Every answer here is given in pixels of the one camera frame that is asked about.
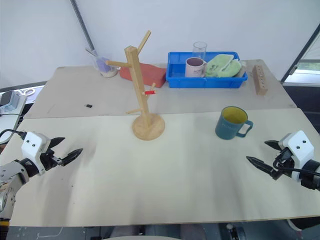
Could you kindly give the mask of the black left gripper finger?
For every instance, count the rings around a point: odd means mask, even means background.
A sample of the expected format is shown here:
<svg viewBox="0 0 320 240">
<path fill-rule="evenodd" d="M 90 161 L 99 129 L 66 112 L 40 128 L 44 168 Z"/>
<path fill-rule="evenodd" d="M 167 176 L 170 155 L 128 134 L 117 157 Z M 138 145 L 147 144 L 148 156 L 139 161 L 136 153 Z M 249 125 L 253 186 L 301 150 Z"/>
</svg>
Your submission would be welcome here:
<svg viewBox="0 0 320 240">
<path fill-rule="evenodd" d="M 52 149 L 54 148 L 55 146 L 59 145 L 65 138 L 64 137 L 55 137 L 55 138 L 52 138 L 50 140 L 50 143 L 49 143 L 49 149 Z"/>
<path fill-rule="evenodd" d="M 72 152 L 68 153 L 66 157 L 61 159 L 61 166 L 66 166 L 72 161 L 74 161 L 83 151 L 83 148 L 75 149 Z"/>
</svg>

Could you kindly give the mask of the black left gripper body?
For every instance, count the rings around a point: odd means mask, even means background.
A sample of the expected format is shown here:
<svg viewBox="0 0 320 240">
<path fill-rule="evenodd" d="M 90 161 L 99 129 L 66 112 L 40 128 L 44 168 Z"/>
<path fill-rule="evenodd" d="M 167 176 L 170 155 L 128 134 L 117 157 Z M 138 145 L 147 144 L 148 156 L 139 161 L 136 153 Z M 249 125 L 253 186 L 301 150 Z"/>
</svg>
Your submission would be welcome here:
<svg viewBox="0 0 320 240">
<path fill-rule="evenodd" d="M 56 166 L 62 165 L 62 160 L 54 156 L 55 152 L 52 150 L 53 147 L 57 146 L 56 144 L 50 144 L 48 149 L 40 154 L 40 161 L 45 169 L 45 171 L 49 171 Z"/>
</svg>

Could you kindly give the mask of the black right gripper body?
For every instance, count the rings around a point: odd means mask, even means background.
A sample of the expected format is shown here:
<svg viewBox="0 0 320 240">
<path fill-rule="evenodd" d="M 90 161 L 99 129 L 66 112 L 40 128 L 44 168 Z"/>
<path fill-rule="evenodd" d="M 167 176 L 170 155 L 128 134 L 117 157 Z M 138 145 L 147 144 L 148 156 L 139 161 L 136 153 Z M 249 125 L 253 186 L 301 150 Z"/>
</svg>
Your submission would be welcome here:
<svg viewBox="0 0 320 240">
<path fill-rule="evenodd" d="M 275 170 L 271 174 L 271 177 L 274 180 L 279 179 L 282 175 L 285 175 L 289 178 L 292 177 L 292 169 L 295 166 L 292 155 L 293 154 L 289 148 L 284 148 L 275 158 L 274 162 L 272 163 L 272 166 Z"/>
</svg>

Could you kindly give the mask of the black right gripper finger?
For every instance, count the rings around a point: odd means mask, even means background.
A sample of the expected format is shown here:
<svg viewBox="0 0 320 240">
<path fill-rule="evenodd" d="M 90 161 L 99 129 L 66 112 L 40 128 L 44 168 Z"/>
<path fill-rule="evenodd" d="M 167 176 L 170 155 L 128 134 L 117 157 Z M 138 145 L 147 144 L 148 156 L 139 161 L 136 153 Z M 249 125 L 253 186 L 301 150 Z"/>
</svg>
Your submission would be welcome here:
<svg viewBox="0 0 320 240">
<path fill-rule="evenodd" d="M 262 172 L 271 175 L 273 172 L 273 167 L 266 164 L 264 161 L 256 158 L 256 157 L 252 157 L 252 156 L 246 156 L 246 159 L 253 165 L 255 166 L 257 169 L 261 170 Z"/>
<path fill-rule="evenodd" d="M 264 143 L 275 150 L 282 150 L 282 148 L 279 145 L 279 141 L 277 140 L 266 140 Z"/>
</svg>

